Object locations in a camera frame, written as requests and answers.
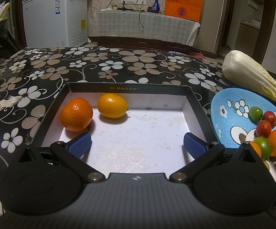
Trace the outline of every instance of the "doorway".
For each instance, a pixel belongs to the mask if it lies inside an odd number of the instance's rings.
[[[240,50],[262,63],[275,10],[276,0],[228,0],[218,55]]]

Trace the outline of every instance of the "floral tablecloth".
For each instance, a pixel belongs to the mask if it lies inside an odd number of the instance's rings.
[[[26,48],[0,65],[0,177],[67,81],[190,85],[209,118],[213,96],[232,86],[221,64],[175,52]],[[270,213],[276,218],[276,201]]]

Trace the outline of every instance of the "cherry tomato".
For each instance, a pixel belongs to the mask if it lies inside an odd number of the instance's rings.
[[[272,128],[274,128],[276,126],[276,116],[271,111],[266,111],[263,115],[262,120],[269,121],[270,124],[272,125]]]
[[[268,138],[271,132],[271,124],[269,121],[259,121],[257,124],[257,128],[255,130],[255,134],[257,137]]]
[[[251,107],[249,109],[249,116],[254,122],[258,122],[263,117],[263,111],[259,107]]]
[[[261,159],[267,160],[270,157],[270,154],[272,152],[272,148],[270,146],[269,141],[263,137],[257,137],[253,141],[256,142],[261,148],[261,152],[262,152]]]

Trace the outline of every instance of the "green tomato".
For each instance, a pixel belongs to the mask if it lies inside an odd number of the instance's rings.
[[[259,122],[263,117],[263,111],[259,107],[251,107],[249,109],[249,116],[254,122]]]
[[[256,142],[261,148],[261,152],[262,152],[261,159],[267,160],[270,157],[270,154],[272,152],[270,142],[263,137],[257,137],[253,141]]]

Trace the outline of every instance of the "freezer vent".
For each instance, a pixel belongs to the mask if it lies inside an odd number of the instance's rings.
[[[87,42],[86,40],[86,29],[81,30],[79,32],[73,33],[70,35],[71,37],[71,46],[81,46]]]

